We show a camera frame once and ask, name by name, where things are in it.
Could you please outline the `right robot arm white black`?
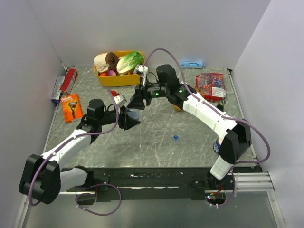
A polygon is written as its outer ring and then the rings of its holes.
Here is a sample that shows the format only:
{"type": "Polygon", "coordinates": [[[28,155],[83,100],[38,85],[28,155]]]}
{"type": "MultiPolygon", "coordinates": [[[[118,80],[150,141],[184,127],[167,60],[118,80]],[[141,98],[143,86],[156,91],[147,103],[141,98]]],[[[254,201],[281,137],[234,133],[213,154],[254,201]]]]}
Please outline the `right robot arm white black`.
{"type": "Polygon", "coordinates": [[[215,148],[218,158],[210,170],[208,185],[212,189],[219,189],[224,184],[224,177],[251,145],[249,126],[242,120],[226,115],[191,86],[180,82],[171,65],[157,68],[158,79],[155,83],[148,81],[148,68],[145,66],[137,65],[134,73],[140,76],[140,82],[128,104],[129,109],[144,110],[152,99],[166,97],[171,104],[194,115],[216,133],[218,139],[215,148]]]}

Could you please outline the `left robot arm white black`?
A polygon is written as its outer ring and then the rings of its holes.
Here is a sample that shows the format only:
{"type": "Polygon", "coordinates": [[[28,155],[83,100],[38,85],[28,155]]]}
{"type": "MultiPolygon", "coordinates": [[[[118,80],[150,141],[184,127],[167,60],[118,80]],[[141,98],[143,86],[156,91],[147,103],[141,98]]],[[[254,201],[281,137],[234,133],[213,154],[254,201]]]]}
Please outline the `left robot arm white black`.
{"type": "Polygon", "coordinates": [[[91,145],[99,135],[104,134],[104,125],[119,126],[129,130],[140,121],[124,104],[122,95],[114,97],[114,109],[106,109],[101,99],[89,102],[87,113],[72,134],[52,150],[42,155],[27,158],[19,184],[19,192],[27,195],[31,205],[33,200],[50,204],[62,191],[80,187],[84,191],[93,188],[94,174],[89,169],[76,166],[68,171],[63,167],[82,149],[91,145]]]}

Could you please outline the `blue bottle cap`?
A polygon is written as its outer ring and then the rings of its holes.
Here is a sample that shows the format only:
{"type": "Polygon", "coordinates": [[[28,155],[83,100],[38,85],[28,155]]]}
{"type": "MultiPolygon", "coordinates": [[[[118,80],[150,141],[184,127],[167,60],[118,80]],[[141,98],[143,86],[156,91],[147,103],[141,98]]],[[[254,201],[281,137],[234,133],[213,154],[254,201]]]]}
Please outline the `blue bottle cap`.
{"type": "Polygon", "coordinates": [[[177,140],[179,140],[179,136],[178,136],[178,135],[173,135],[173,139],[174,139],[175,141],[177,141],[177,140]]]}

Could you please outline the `clear blue water bottle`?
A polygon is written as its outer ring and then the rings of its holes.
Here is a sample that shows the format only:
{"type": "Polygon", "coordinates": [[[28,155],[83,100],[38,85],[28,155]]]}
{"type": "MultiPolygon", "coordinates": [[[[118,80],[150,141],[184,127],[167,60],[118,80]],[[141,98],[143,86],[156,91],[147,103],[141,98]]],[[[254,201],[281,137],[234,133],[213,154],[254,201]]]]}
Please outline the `clear blue water bottle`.
{"type": "Polygon", "coordinates": [[[137,109],[127,109],[127,114],[130,118],[139,120],[140,112],[137,109]]]}

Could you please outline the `orange drink bottle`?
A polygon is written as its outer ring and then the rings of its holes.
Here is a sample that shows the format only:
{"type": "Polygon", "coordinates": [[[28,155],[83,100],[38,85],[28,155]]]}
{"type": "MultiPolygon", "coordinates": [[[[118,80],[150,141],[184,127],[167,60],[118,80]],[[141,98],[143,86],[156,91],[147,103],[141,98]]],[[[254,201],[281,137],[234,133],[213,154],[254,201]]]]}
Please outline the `orange drink bottle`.
{"type": "Polygon", "coordinates": [[[173,105],[173,109],[177,112],[183,112],[184,111],[182,108],[179,108],[177,105],[173,105]]]}

